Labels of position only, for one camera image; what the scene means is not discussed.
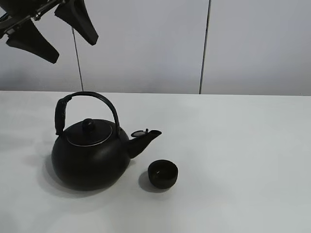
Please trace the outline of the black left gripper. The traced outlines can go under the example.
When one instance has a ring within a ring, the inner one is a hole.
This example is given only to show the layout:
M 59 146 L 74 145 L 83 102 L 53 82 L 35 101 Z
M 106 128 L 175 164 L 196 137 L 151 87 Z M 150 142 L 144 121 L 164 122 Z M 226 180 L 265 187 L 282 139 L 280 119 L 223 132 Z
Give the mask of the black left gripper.
M 40 20 L 57 5 L 55 16 L 94 46 L 99 36 L 89 18 L 84 0 L 2 0 L 0 7 L 4 14 L 0 16 L 0 36 L 8 35 L 8 46 L 55 64 L 59 58 L 58 51 L 45 39 L 32 20 Z

